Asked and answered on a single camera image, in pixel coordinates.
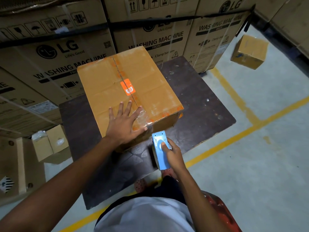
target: grey floor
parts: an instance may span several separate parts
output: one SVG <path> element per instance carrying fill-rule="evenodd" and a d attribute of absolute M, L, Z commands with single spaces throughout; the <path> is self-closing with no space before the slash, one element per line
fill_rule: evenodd
<path fill-rule="evenodd" d="M 265 39 L 253 27 L 247 34 Z M 227 83 L 220 83 L 214 71 L 203 77 L 237 122 L 184 154 L 184 159 L 200 188 L 218 195 L 243 231 L 307 231 L 309 80 L 272 44 L 257 70 L 231 62 L 240 38 L 232 41 L 216 66 Z M 240 98 L 230 96 L 229 86 Z M 238 106 L 239 99 L 245 104 Z M 252 122 L 244 106 L 262 124 Z M 46 164 L 47 178 L 71 162 Z M 154 172 L 148 180 L 158 176 Z M 133 191 L 130 186 L 88 211 L 79 197 L 54 231 L 92 231 L 98 211 Z M 1 207 L 0 218 L 17 203 Z"/>

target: person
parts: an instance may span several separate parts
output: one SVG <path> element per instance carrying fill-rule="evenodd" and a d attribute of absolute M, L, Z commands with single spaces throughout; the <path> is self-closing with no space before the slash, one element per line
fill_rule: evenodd
<path fill-rule="evenodd" d="M 132 130 L 142 108 L 129 116 L 131 105 L 129 101 L 123 110 L 121 102 L 116 117 L 110 108 L 106 136 L 13 208 L 0 221 L 1 231 L 51 231 L 106 157 L 147 130 Z M 172 170 L 163 172 L 161 186 L 113 203 L 100 216 L 94 231 L 229 231 L 187 170 L 180 148 L 171 139 L 168 142 L 172 150 L 164 143 L 161 147 Z"/>

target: umbrella symbol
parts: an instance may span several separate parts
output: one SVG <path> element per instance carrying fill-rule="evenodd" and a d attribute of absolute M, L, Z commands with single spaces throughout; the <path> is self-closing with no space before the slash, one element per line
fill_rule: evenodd
<path fill-rule="evenodd" d="M 158 0 L 152 0 L 151 2 L 154 4 L 155 7 L 155 3 L 158 2 Z"/>
<path fill-rule="evenodd" d="M 38 34 L 40 34 L 40 32 L 39 32 L 39 30 L 38 29 L 40 29 L 40 27 L 39 26 L 33 26 L 32 28 L 31 28 L 31 30 L 36 30 L 37 32 L 38 32 Z"/>

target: orange sticker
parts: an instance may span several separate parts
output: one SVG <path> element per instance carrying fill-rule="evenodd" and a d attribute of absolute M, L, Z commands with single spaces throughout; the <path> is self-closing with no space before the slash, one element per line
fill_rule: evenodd
<path fill-rule="evenodd" d="M 135 89 L 129 79 L 125 79 L 124 81 L 120 82 L 120 84 L 127 96 L 130 96 L 132 93 L 135 93 Z"/>

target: finger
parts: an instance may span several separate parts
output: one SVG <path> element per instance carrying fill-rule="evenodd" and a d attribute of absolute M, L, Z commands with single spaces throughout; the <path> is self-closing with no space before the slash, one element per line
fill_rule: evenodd
<path fill-rule="evenodd" d="M 170 138 L 167 138 L 167 139 L 168 139 L 168 143 L 171 145 L 173 150 L 179 148 L 179 146 L 177 146 L 172 139 Z"/>
<path fill-rule="evenodd" d="M 142 127 L 138 130 L 132 131 L 132 140 L 136 138 L 138 135 L 141 135 L 143 132 L 145 132 L 148 128 L 147 127 Z"/>
<path fill-rule="evenodd" d="M 132 122 L 138 117 L 138 115 L 141 113 L 141 111 L 143 110 L 142 106 L 139 106 L 136 111 L 130 116 L 130 118 L 132 119 Z"/>
<path fill-rule="evenodd" d="M 113 108 L 112 107 L 110 107 L 108 109 L 108 114 L 109 114 L 109 120 L 114 119 L 114 113 L 113 113 Z"/>
<path fill-rule="evenodd" d="M 123 102 L 120 102 L 117 116 L 121 116 L 123 113 Z"/>
<path fill-rule="evenodd" d="M 168 146 L 165 144 L 165 142 L 161 143 L 161 148 L 162 151 L 164 151 L 164 153 L 168 153 L 170 151 L 170 149 L 168 148 Z"/>
<path fill-rule="evenodd" d="M 123 112 L 123 115 L 129 116 L 130 111 L 131 111 L 131 107 L 132 107 L 132 101 L 130 100 L 130 101 L 128 102 L 127 108 L 126 108 L 125 111 Z"/>

